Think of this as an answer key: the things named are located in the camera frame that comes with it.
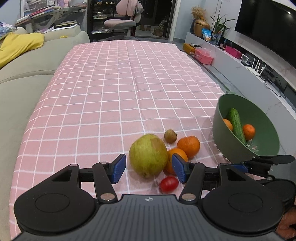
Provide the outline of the person's right hand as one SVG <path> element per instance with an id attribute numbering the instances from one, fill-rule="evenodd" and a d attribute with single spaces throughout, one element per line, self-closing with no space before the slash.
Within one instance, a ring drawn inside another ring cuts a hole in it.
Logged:
<path id="1" fill-rule="evenodd" d="M 276 233 L 288 240 L 290 238 L 295 238 L 296 230 L 294 228 L 296 224 L 296 210 L 291 208 L 287 213 L 282 217 L 280 224 L 276 229 Z"/>

